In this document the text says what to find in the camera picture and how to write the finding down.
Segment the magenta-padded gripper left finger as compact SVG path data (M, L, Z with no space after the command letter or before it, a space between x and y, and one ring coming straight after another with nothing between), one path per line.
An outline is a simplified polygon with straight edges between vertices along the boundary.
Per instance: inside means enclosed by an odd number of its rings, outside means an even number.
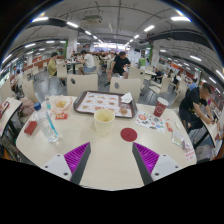
M64 155L56 154L42 169L79 185L90 153L90 143L87 142Z

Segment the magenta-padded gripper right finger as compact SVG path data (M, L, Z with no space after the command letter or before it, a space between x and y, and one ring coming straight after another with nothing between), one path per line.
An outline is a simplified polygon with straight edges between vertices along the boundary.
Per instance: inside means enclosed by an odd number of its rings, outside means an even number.
M159 155L138 143L133 143L132 153L145 185L182 169L168 154Z

